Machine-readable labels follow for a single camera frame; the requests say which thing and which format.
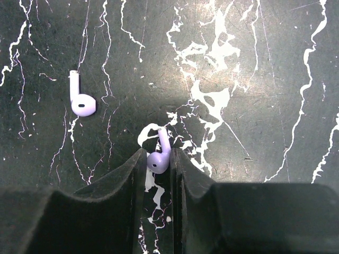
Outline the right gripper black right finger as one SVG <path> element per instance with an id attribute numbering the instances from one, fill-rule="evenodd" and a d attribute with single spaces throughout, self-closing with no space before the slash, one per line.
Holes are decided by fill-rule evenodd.
<path id="1" fill-rule="evenodd" d="M 170 157 L 174 253 L 338 253 L 338 195 L 318 184 L 218 183 Z"/>

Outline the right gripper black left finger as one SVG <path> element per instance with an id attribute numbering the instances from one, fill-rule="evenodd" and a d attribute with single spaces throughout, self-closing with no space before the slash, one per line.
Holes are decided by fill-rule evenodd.
<path id="1" fill-rule="evenodd" d="M 135 253 L 147 156 L 73 194 L 46 188 L 1 188 L 1 253 Z"/>

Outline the purple wireless earbud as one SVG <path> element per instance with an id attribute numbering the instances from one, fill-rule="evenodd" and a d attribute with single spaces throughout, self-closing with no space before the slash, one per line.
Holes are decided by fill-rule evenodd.
<path id="1" fill-rule="evenodd" d="M 147 167 L 155 174 L 162 174 L 170 165 L 171 145 L 165 128 L 160 128 L 158 135 L 162 151 L 153 152 L 147 157 Z"/>
<path id="2" fill-rule="evenodd" d="M 96 112 L 96 100 L 80 93 L 80 75 L 76 70 L 69 72 L 69 97 L 72 111 L 79 117 L 88 117 Z"/>

